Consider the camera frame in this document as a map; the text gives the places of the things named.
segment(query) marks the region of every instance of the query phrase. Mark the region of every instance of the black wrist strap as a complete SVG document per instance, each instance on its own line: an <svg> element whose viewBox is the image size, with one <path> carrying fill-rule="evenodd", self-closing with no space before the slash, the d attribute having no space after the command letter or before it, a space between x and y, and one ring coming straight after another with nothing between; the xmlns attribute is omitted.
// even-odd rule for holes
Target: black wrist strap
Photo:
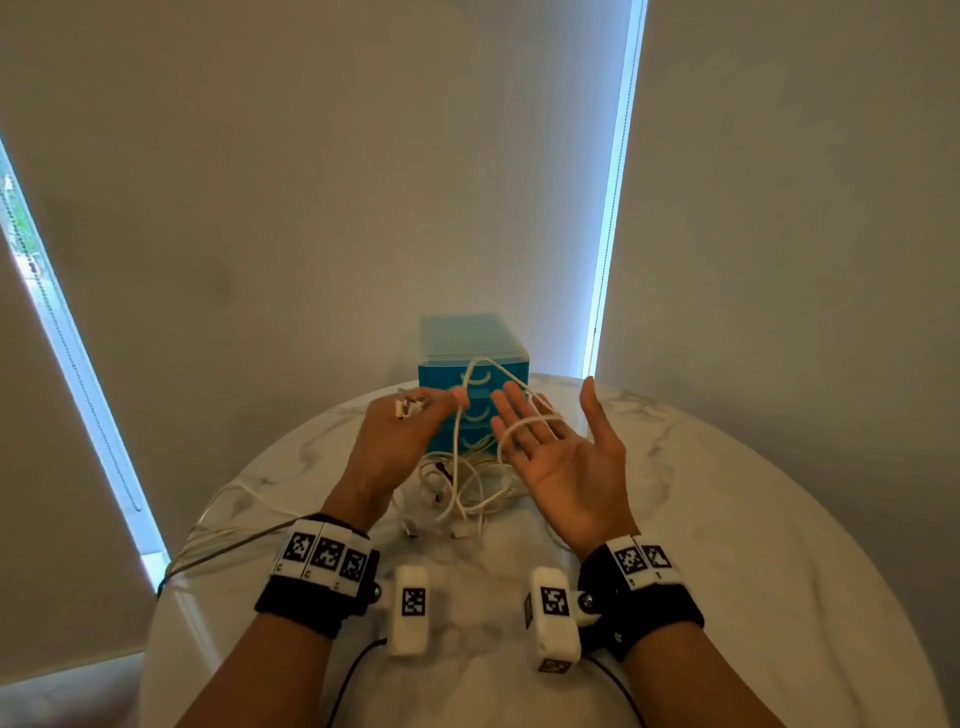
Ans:
<svg viewBox="0 0 960 728"><path fill-rule="evenodd" d="M622 661L651 632L682 621L701 628L704 616L663 546L648 536L624 536L595 549L580 567L577 588L602 615L597 631Z"/></svg>
<svg viewBox="0 0 960 728"><path fill-rule="evenodd" d="M336 639L344 619L373 603L379 561L363 531L313 514L294 523L253 609Z"/></svg>

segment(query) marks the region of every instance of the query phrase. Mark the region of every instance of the black and white square marker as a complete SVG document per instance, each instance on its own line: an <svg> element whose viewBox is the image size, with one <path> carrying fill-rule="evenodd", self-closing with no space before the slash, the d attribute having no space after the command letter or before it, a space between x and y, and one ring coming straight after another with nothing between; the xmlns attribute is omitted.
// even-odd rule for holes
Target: black and white square marker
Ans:
<svg viewBox="0 0 960 728"><path fill-rule="evenodd" d="M340 554L343 552L344 545L339 541L321 538L310 559L310 566L336 571L337 564L340 563Z"/></svg>
<svg viewBox="0 0 960 728"><path fill-rule="evenodd" d="M422 617L426 614L426 590L423 587L404 587L400 600L402 617Z"/></svg>
<svg viewBox="0 0 960 728"><path fill-rule="evenodd" d="M340 575L350 581L360 581L360 577L363 576L363 568L366 565L367 554L348 548L347 556L344 557L344 564L340 567Z"/></svg>
<svg viewBox="0 0 960 728"><path fill-rule="evenodd" d="M540 600L543 603L544 614L558 617L570 616L570 609L566 603L566 589L540 587Z"/></svg>
<svg viewBox="0 0 960 728"><path fill-rule="evenodd" d="M280 558L285 561L299 561L301 563L306 561L306 556L310 553L310 547L316 538L312 533L294 532L290 541L287 542L287 547L283 549L283 556Z"/></svg>
<svg viewBox="0 0 960 728"><path fill-rule="evenodd" d="M673 569L661 546L644 546L643 555L654 569Z"/></svg>
<svg viewBox="0 0 960 728"><path fill-rule="evenodd" d="M636 546L628 546L621 548L619 551L614 551L613 556L616 557L620 568L623 569L623 572L628 576L648 568Z"/></svg>
<svg viewBox="0 0 960 728"><path fill-rule="evenodd" d="M555 675L563 675L570 669L571 665L573 665L573 663L569 663L566 660L552 660L546 657L543 659L543 662L540 663L538 672L551 672Z"/></svg>

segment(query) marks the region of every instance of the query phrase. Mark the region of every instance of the white wall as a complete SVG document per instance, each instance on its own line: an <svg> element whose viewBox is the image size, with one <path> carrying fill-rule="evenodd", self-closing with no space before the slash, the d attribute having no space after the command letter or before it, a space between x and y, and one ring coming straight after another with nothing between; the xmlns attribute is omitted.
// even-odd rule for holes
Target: white wall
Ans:
<svg viewBox="0 0 960 728"><path fill-rule="evenodd" d="M629 0L8 3L0 132L168 546L499 310L579 372Z"/></svg>
<svg viewBox="0 0 960 728"><path fill-rule="evenodd" d="M960 7L652 0L597 375L808 488L960 717Z"/></svg>
<svg viewBox="0 0 960 728"><path fill-rule="evenodd" d="M2 239L0 407L0 685L141 649L152 589Z"/></svg>

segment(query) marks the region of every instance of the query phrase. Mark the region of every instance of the black cable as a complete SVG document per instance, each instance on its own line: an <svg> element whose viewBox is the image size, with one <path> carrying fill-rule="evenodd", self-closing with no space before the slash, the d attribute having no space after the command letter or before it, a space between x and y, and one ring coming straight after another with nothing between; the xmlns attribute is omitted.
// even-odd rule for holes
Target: black cable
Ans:
<svg viewBox="0 0 960 728"><path fill-rule="evenodd" d="M616 684L616 686L617 686L618 688L620 688L620 692L623 693L623 696L624 696L625 698L627 698L627 702L630 703L630 707L634 709L634 713L635 713L635 715L636 715L636 719L640 721L640 728L647 728L647 724L646 724L646 722L643 720L643 715L640 713L640 709L636 706L636 703L634 702L633 696L630 695L630 692L623 686L623 683L621 683L619 680L617 680L616 675L614 675L612 672L610 672L610 671L607 669L607 666L604 665L604 664L603 664L602 662L600 662L599 660L597 660L595 657L591 657L590 655L587 655L586 657L584 657L584 659L585 659L585 660L590 660L592 663L594 663L596 666L598 666L600 669L602 669L602 670L606 673L607 677L609 677L611 680L613 680L613 682Z"/></svg>
<svg viewBox="0 0 960 728"><path fill-rule="evenodd" d="M235 548L239 548L240 546L246 546L247 544L253 541L256 541L257 539L262 539L264 536L269 536L272 533L276 533L281 528L286 528L288 525L293 525L299 520L300 519L291 519L290 521L284 521L283 523L278 523L277 525L271 526L270 528L260 531L259 533L254 533L252 536L248 536L245 539L240 539L240 541L236 542L235 544L230 544L229 546L218 548L216 551L213 551L212 553L208 553L206 554L206 556L202 556L196 561L191 561L189 564L184 564L183 566L177 567L176 569L170 571L170 573L164 574L163 578L160 579L160 583L156 585L156 598L160 599L160 595L163 594L163 587L165 587L167 585L167 582L170 581L177 574L183 573L188 569L193 569L194 567L198 567L200 564L205 564L210 559L217 558L217 556L223 556L225 553L233 551Z"/></svg>
<svg viewBox="0 0 960 728"><path fill-rule="evenodd" d="M347 670L347 677L344 678L344 683L340 686L340 692L337 693L337 702L333 704L333 710L330 711L330 720L326 722L326 728L331 728L333 726L333 718L337 716L337 711L340 709L340 701L344 699L344 693L347 692L347 685L350 682L350 678L353 677L353 672L357 669L357 666L360 665L360 661L363 660L367 656L367 653L370 652L374 647L382 647L386 643L386 640L374 640L364 647L360 651L360 654L357 655L356 660L353 661L353 665L351 665L350 669Z"/></svg>

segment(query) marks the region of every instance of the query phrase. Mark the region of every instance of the blue storage drawers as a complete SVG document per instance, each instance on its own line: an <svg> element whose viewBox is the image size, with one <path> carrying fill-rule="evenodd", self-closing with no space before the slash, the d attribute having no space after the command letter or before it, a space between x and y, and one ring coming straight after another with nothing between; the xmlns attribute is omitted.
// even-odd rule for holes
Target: blue storage drawers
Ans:
<svg viewBox="0 0 960 728"><path fill-rule="evenodd" d="M420 386L449 389L467 386L470 408L460 421L460 452L492 432L496 408L490 396L510 379L490 362L478 363L464 382L470 360L485 356L523 383L530 379L530 355L498 314L424 316L420 319ZM447 418L428 451L453 451L455 415Z"/></svg>

